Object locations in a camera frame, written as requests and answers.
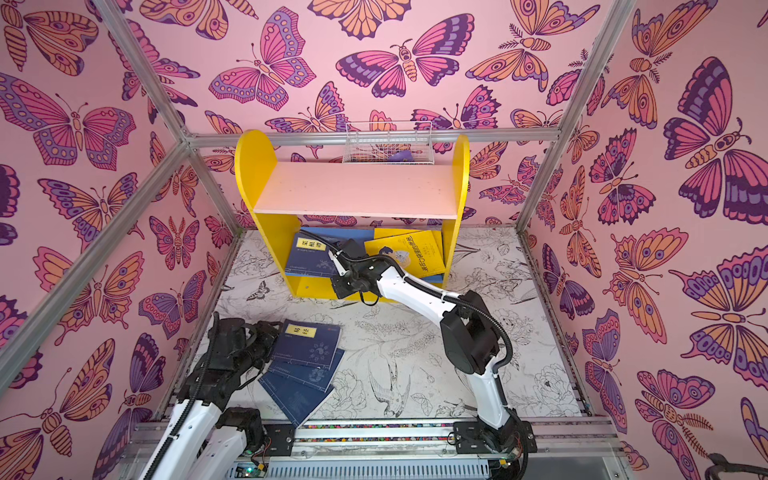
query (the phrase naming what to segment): yellow bookshelf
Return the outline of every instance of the yellow bookshelf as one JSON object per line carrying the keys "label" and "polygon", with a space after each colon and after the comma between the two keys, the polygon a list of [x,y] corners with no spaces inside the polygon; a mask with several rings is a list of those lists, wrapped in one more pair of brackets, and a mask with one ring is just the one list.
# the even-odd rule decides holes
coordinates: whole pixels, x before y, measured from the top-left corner
{"label": "yellow bookshelf", "polygon": [[[287,276],[299,215],[442,219],[447,281],[469,181],[469,141],[459,136],[450,165],[278,162],[260,131],[240,137],[235,153],[240,195],[294,296],[335,299],[330,279]],[[349,300],[359,299],[351,296]],[[376,297],[366,294],[366,302]]]}

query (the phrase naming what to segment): butterfly illustration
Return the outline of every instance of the butterfly illustration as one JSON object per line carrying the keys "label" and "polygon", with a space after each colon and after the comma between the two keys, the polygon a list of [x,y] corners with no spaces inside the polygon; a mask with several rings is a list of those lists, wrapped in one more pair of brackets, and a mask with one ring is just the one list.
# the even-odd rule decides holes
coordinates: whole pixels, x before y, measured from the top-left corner
{"label": "butterfly illustration", "polygon": [[541,248],[541,260],[544,264],[544,281],[549,294],[560,296],[560,311],[573,320],[574,315],[587,315],[594,310],[594,300],[587,290],[573,280],[566,280],[568,274],[560,267],[558,258],[546,243]]}
{"label": "butterfly illustration", "polygon": [[571,355],[576,355],[576,351],[578,350],[578,337],[576,334],[568,334],[568,332],[565,333],[565,340],[568,343],[568,350],[571,351]]}
{"label": "butterfly illustration", "polygon": [[647,272],[674,257],[685,245],[688,234],[679,228],[663,228],[646,233],[639,240],[630,235],[620,242],[613,234],[611,239],[616,243],[614,251],[619,271],[614,273],[610,288],[603,290],[603,294],[611,292],[620,306],[626,305],[634,322],[654,342],[667,343],[667,331],[661,314],[643,283],[648,286],[646,279],[649,276],[661,276]]}
{"label": "butterfly illustration", "polygon": [[[539,127],[557,127],[560,124],[560,120],[563,118],[563,111],[558,110],[551,116],[547,116],[543,111],[537,111],[536,113],[544,116],[544,120],[540,119],[530,111],[523,110],[522,108],[516,108],[509,115],[512,120],[512,124],[517,128],[539,128]],[[519,141],[518,145],[525,145],[528,141]]]}
{"label": "butterfly illustration", "polygon": [[253,221],[253,216],[248,211],[245,200],[240,199],[240,208],[236,207],[235,204],[232,204],[232,206],[235,209],[235,218],[242,228],[256,228],[256,222]]}
{"label": "butterfly illustration", "polygon": [[72,368],[61,377],[54,389],[54,399],[50,407],[40,415],[32,416],[20,413],[30,419],[40,419],[42,425],[0,438],[0,478],[29,479],[35,474],[45,446],[45,435],[59,455],[72,457],[72,435],[64,420],[86,422],[97,417],[109,405],[112,397],[112,384],[107,383],[109,370],[114,358],[114,340],[107,339],[91,354],[82,366],[67,394],[62,399],[58,411],[54,410],[58,386]]}
{"label": "butterfly illustration", "polygon": [[619,360],[616,360],[616,365],[611,365],[621,340],[618,313],[608,309],[604,317],[598,318],[594,328],[583,329],[581,336],[584,349],[592,355],[592,360],[584,364],[587,383],[600,393],[603,408],[614,420],[616,430],[627,433],[627,409],[621,398],[621,390],[611,375],[619,363]]}
{"label": "butterfly illustration", "polygon": [[32,138],[46,165],[72,165],[78,150],[85,148],[94,167],[117,170],[117,147],[127,144],[128,135],[136,129],[133,116],[119,108],[96,108],[81,117],[80,109],[72,111],[67,105],[70,118],[42,91],[4,73],[0,73],[0,92],[5,120],[35,132]]}
{"label": "butterfly illustration", "polygon": [[524,157],[518,166],[518,179],[507,176],[509,185],[486,188],[480,192],[480,198],[490,198],[491,202],[500,200],[503,204],[519,205],[525,201],[525,194],[530,191],[538,171],[536,155]]}
{"label": "butterfly illustration", "polygon": [[[458,115],[458,104],[456,104],[456,115],[451,115],[443,108],[451,120],[443,117],[441,114],[431,110],[417,109],[413,111],[411,121],[416,123],[416,130],[428,130],[432,122],[432,128],[436,130],[454,130],[458,128],[496,128],[497,109],[502,104],[498,103],[491,96],[493,90],[480,85],[467,97],[467,101],[462,108],[461,116]],[[453,148],[452,142],[442,144],[433,144],[432,148],[439,154],[444,154]]]}
{"label": "butterfly illustration", "polygon": [[135,172],[126,174],[118,180],[106,197],[104,197],[106,187],[101,189],[101,195],[91,188],[96,194],[96,197],[93,197],[74,185],[60,180],[41,178],[38,184],[43,187],[43,192],[58,209],[59,215],[68,220],[73,219],[74,231],[82,240],[81,253],[96,240],[107,223],[138,189]]}
{"label": "butterfly illustration", "polygon": [[[19,181],[16,170],[10,165],[0,164],[0,218],[10,218],[16,214],[18,206]],[[13,225],[0,222],[0,247],[10,245],[18,238]]]}
{"label": "butterfly illustration", "polygon": [[602,223],[612,225],[621,218],[631,225],[638,215],[648,212],[656,201],[656,197],[647,188],[622,183],[637,177],[623,176],[634,164],[632,162],[627,165],[627,161],[632,155],[636,137],[637,130],[632,128],[624,129],[620,137],[609,139],[605,153],[600,154],[589,169],[589,179],[593,184],[608,182],[600,189],[601,194],[608,194],[598,208],[598,220]]}
{"label": "butterfly illustration", "polygon": [[589,125],[582,125],[581,119],[576,128],[571,132],[571,138],[568,139],[568,149],[566,153],[571,152],[571,163],[577,164],[581,160],[581,155],[592,149],[600,141],[600,134],[594,130],[587,130]]}
{"label": "butterfly illustration", "polygon": [[182,165],[176,170],[171,178],[163,185],[160,192],[155,195],[153,202],[163,200],[169,190],[173,191],[174,195],[178,195],[181,192],[181,201],[184,202],[184,207],[192,217],[197,217],[197,214],[192,208],[192,200],[194,200],[194,188],[200,180],[195,173],[194,168],[191,165],[186,167]]}
{"label": "butterfly illustration", "polygon": [[755,445],[763,459],[768,462],[768,430],[761,426],[757,419],[755,407],[747,397],[741,399],[741,419],[744,422],[747,435],[750,436],[752,445]]}
{"label": "butterfly illustration", "polygon": [[[205,116],[218,134],[228,135],[243,133],[243,129],[240,128],[240,125],[231,121],[229,118],[224,118],[210,110],[205,111]],[[232,147],[214,148],[214,155],[203,157],[203,161],[208,167],[208,170],[214,172],[228,171],[232,175],[235,174],[235,149]]]}
{"label": "butterfly illustration", "polygon": [[[574,30],[600,10],[600,5],[593,5],[581,15],[574,15],[563,2],[555,2],[551,6],[549,0],[511,0],[511,3],[522,29],[533,36],[559,35]],[[509,31],[516,40],[507,41],[498,47],[506,50],[520,45],[523,48],[515,48],[481,61],[470,68],[466,76],[483,81],[499,81],[510,75],[512,80],[534,78],[538,80],[538,90],[546,90],[549,81],[547,66],[539,57],[525,49],[545,51],[552,45],[543,38],[523,38],[525,34],[513,23],[509,24]]]}
{"label": "butterfly illustration", "polygon": [[261,280],[261,283],[259,283],[259,289],[251,293],[245,300],[264,300],[270,291],[270,288],[266,285],[266,280]]}
{"label": "butterfly illustration", "polygon": [[176,339],[176,346],[174,347],[174,350],[178,352],[179,358],[177,360],[179,362],[181,361],[181,357],[184,356],[184,352],[187,351],[187,346],[189,344],[189,339]]}
{"label": "butterfly illustration", "polygon": [[126,406],[126,409],[104,440],[104,445],[96,458],[94,480],[103,480],[107,477],[122,458],[136,424],[146,422],[152,417],[152,410],[142,405],[152,400],[152,396],[147,392],[163,385],[165,357],[159,355],[160,349],[157,348],[152,336],[149,333],[142,333],[136,340],[136,346],[131,355],[129,372],[131,394],[127,395],[127,390],[123,393],[123,403],[118,412],[123,406]]}
{"label": "butterfly illustration", "polygon": [[221,262],[216,260],[210,252],[205,253],[205,258],[208,265],[208,276],[210,277],[210,285],[213,286],[216,277],[221,273]]}
{"label": "butterfly illustration", "polygon": [[260,53],[253,52],[253,67],[237,67],[223,71],[210,83],[208,90],[216,98],[233,98],[244,104],[254,98],[278,111],[288,102],[288,92],[281,85],[306,87],[315,74],[301,55],[304,39],[299,35],[299,16],[280,7],[264,23]]}
{"label": "butterfly illustration", "polygon": [[[40,287],[46,292],[50,292],[72,267],[72,262],[67,257],[47,247],[39,247],[38,255],[32,260],[38,266],[35,275],[40,279]],[[89,282],[59,320],[59,325],[64,327],[64,332],[54,344],[61,345],[67,333],[76,332],[82,326],[90,325],[91,320],[97,316],[101,317],[105,323],[120,322],[123,328],[127,329],[128,324],[123,317],[131,307],[131,294],[139,283],[139,277],[143,272],[142,265],[144,265],[144,256],[141,252],[134,252],[120,262],[104,281],[109,268],[109,265],[105,265],[101,280]]]}
{"label": "butterfly illustration", "polygon": [[[227,0],[227,3],[237,8],[239,12],[256,20],[259,19],[247,0]],[[195,32],[209,40],[221,40],[229,28],[227,12],[220,0],[196,0],[190,4],[172,0],[144,0],[139,7],[139,12],[150,20],[183,27],[194,25],[200,20],[195,27]]]}
{"label": "butterfly illustration", "polygon": [[694,272],[691,275],[670,270],[683,281],[683,293],[698,303],[705,305],[715,312],[693,312],[691,315],[705,319],[720,321],[706,326],[690,336],[693,348],[682,355],[691,358],[702,355],[707,360],[728,364],[732,357],[733,371],[742,376],[745,381],[751,381],[756,386],[768,389],[768,372],[763,368],[768,361],[768,344],[753,333],[743,323],[750,322],[751,316],[764,315],[766,309],[753,315],[744,316],[741,312],[750,308],[768,286],[768,246],[755,249],[752,253],[742,253],[739,257],[726,259],[713,271]]}
{"label": "butterfly illustration", "polygon": [[427,30],[410,50],[406,43],[411,38],[402,45],[390,47],[398,48],[397,55],[382,50],[359,51],[339,60],[336,70],[347,80],[364,88],[378,78],[371,90],[376,98],[384,98],[389,94],[403,97],[406,95],[406,77],[416,81],[418,71],[433,87],[446,75],[456,73],[456,60],[437,55],[459,56],[464,53],[474,29],[475,17],[467,13],[455,15]]}
{"label": "butterfly illustration", "polygon": [[630,60],[629,67],[637,75],[620,80],[611,87],[601,106],[605,107],[611,99],[615,99],[622,110],[629,106],[629,118],[634,122],[650,129],[656,128],[656,97],[645,72],[654,83],[659,83],[659,73],[654,67],[661,65],[672,55],[671,51],[664,52],[699,25],[715,5],[717,0],[690,0],[678,5],[666,19],[659,14],[648,23],[640,23],[638,8],[632,19],[632,42],[647,58]]}
{"label": "butterfly illustration", "polygon": [[[674,117],[664,125],[667,137],[664,158],[674,160],[693,154],[685,168],[703,165],[678,191],[681,197],[694,202],[694,212],[699,217],[711,217],[720,204],[724,164],[723,215],[731,220],[768,225],[768,162],[748,151],[731,148],[742,137],[752,143],[751,138],[741,134],[740,118],[736,119],[739,130],[723,135],[730,121],[732,103],[728,70],[718,58],[707,58],[688,81],[677,104],[677,110],[696,123]],[[717,139],[712,141],[710,135]],[[721,164],[718,156],[725,150],[728,151]]]}
{"label": "butterfly illustration", "polygon": [[[646,422],[653,423],[651,431],[654,438],[674,457],[683,477],[687,480],[700,480],[699,469],[685,439],[696,453],[706,458],[707,452],[688,427],[706,430],[713,430],[713,427],[701,415],[681,415],[676,409],[694,409],[703,405],[715,394],[715,386],[699,376],[681,379],[667,370],[659,370],[656,378],[650,372],[638,372],[637,379],[648,390],[642,391],[647,402],[636,399],[634,405]],[[685,439],[677,432],[675,425],[682,428]]]}
{"label": "butterfly illustration", "polygon": [[23,15],[16,7],[22,3],[5,3],[2,8],[5,27],[5,44],[8,55],[19,71],[27,61],[27,39],[22,32],[24,23],[32,43],[45,60],[67,75],[83,72],[85,62],[78,56],[96,40],[98,26],[90,18],[74,12],[35,12]]}
{"label": "butterfly illustration", "polygon": [[157,252],[165,255],[165,266],[169,270],[173,270],[176,265],[182,263],[184,268],[188,268],[192,261],[191,254],[195,248],[195,237],[200,231],[200,221],[195,220],[185,230],[186,222],[187,220],[182,217],[177,229],[173,217],[168,217],[167,227],[156,217],[149,217],[149,226],[157,237]]}
{"label": "butterfly illustration", "polygon": [[[535,172],[538,171],[538,164],[534,162],[531,163],[535,175]],[[536,216],[539,220],[544,221],[544,225],[549,227],[549,231],[554,230],[555,227],[554,208],[552,207],[552,202],[555,201],[555,199],[552,196],[552,192],[558,187],[562,177],[563,167],[558,165],[558,169],[552,172],[552,176],[549,177],[549,182],[547,182],[547,186],[544,188],[544,193],[541,194],[541,200],[536,204]]]}
{"label": "butterfly illustration", "polygon": [[335,217],[333,215],[304,215],[304,218],[310,222],[335,223],[340,227],[354,227],[357,225],[355,217]]}
{"label": "butterfly illustration", "polygon": [[339,25],[348,36],[374,38],[387,20],[402,20],[411,9],[411,0],[312,0],[307,8],[325,18],[341,18]]}
{"label": "butterfly illustration", "polygon": [[176,296],[169,293],[155,293],[145,297],[139,303],[139,315],[146,316],[152,325],[161,324],[165,337],[170,339],[181,328],[181,319],[191,323],[197,319],[198,300],[203,296],[205,287],[205,270],[194,273],[183,290],[171,289]]}
{"label": "butterfly illustration", "polygon": [[[139,45],[141,46],[141,50],[144,52],[144,56],[147,57],[147,60],[149,60],[150,64],[152,65],[152,70],[154,70],[154,73],[159,77],[160,82],[163,85],[163,89],[168,95],[168,98],[170,98],[170,101],[174,102],[175,104],[183,104],[196,107],[197,102],[195,100],[181,93],[175,88],[169,87],[168,85],[173,85],[175,83],[169,77],[198,78],[200,77],[200,74],[189,67],[185,67],[179,64],[176,61],[169,60],[168,58],[161,58],[160,52],[157,51],[149,38],[147,38],[147,36],[144,34],[144,30],[141,29],[141,25],[134,22],[133,20],[127,20],[127,22],[131,27],[131,33],[133,33],[134,38],[136,38],[136,41],[138,41]],[[118,43],[114,40],[111,33],[109,34],[109,38],[112,40],[112,45],[114,45],[114,49],[120,56],[120,61],[123,62],[123,67],[126,70],[125,74],[123,75],[123,100],[131,100],[139,90],[141,90],[142,97],[147,96],[147,91],[144,89],[144,86],[141,84],[141,80],[139,80],[139,77],[136,75],[133,65],[131,65],[131,62],[125,56],[122,49],[120,48],[120,45],[118,45]],[[152,99],[149,97],[147,97],[147,114],[149,115],[150,122],[153,124],[155,118],[157,118],[157,107],[154,106]]]}
{"label": "butterfly illustration", "polygon": [[629,461],[629,466],[634,471],[639,472],[640,470],[645,470],[648,468],[648,460],[645,459],[640,453],[634,449],[634,447],[624,441],[619,442],[619,445],[621,445],[621,450],[624,452],[624,454],[627,456],[627,460]]}
{"label": "butterfly illustration", "polygon": [[315,102],[315,115],[312,116],[310,108],[306,108],[307,114],[299,112],[306,118],[273,118],[264,122],[273,130],[288,134],[293,132],[315,133],[332,131],[356,131],[357,128],[348,125],[349,121],[344,112],[344,103],[341,97],[336,93],[336,87],[329,81],[320,93]]}
{"label": "butterfly illustration", "polygon": [[498,172],[502,170],[498,161],[502,159],[506,149],[507,142],[505,141],[495,141],[486,145],[469,161],[469,176],[479,180],[496,177]]}
{"label": "butterfly illustration", "polygon": [[[582,230],[589,232],[584,227],[584,222],[582,221],[584,215],[587,214],[589,198],[587,198],[587,206],[584,207],[584,215],[581,216],[581,219],[578,217],[581,210],[581,201],[584,199],[584,177],[584,165],[582,165],[576,170],[574,179],[571,182],[571,188],[563,193],[560,199],[560,211],[563,213],[563,217],[571,221],[560,229],[560,235],[573,233],[568,241],[568,262],[573,266],[581,265],[590,275],[600,278],[603,274],[603,269],[600,267],[598,255],[594,252],[592,245],[590,245],[589,240],[587,240],[587,237],[582,232]],[[592,232],[589,232],[589,234],[592,235],[592,241],[595,241],[594,234]]]}
{"label": "butterfly illustration", "polygon": [[205,226],[210,230],[210,240],[214,242],[216,248],[221,248],[225,243],[227,245],[232,243],[232,232],[221,218],[209,215],[205,217]]}

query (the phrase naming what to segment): pink shelf board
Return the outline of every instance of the pink shelf board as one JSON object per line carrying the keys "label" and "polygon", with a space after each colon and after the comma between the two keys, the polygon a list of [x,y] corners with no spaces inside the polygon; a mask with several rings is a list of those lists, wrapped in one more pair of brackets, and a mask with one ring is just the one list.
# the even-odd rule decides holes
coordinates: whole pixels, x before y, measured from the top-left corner
{"label": "pink shelf board", "polygon": [[257,214],[456,218],[450,165],[278,162]]}

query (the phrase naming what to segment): wire basket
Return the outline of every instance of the wire basket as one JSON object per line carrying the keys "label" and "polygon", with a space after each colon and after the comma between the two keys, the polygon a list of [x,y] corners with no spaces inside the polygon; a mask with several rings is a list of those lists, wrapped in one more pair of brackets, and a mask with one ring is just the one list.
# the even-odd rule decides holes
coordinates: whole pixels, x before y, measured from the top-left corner
{"label": "wire basket", "polygon": [[432,122],[389,121],[385,130],[369,129],[369,121],[346,124],[344,164],[419,164],[433,165]]}

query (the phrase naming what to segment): white floor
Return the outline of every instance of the white floor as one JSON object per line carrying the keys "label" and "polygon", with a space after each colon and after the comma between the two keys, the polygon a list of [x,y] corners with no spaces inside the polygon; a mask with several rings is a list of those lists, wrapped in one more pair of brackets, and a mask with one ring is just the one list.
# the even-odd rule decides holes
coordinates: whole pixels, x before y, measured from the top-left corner
{"label": "white floor", "polygon": [[[480,293],[506,327],[515,348],[513,362],[502,368],[510,405],[520,416],[580,415],[515,231],[462,229],[458,243],[449,289]],[[343,326],[339,346],[346,354],[333,380],[335,390],[314,419],[472,415],[475,399],[463,374],[446,359],[438,327],[404,306],[293,298],[256,231],[247,232],[227,285],[233,289],[223,292],[217,305],[223,318]],[[197,357],[206,349],[204,337]],[[379,391],[380,399],[392,399],[391,409],[376,398],[379,388],[387,391]],[[230,406],[256,406],[265,419],[285,419],[258,382],[236,392]]]}

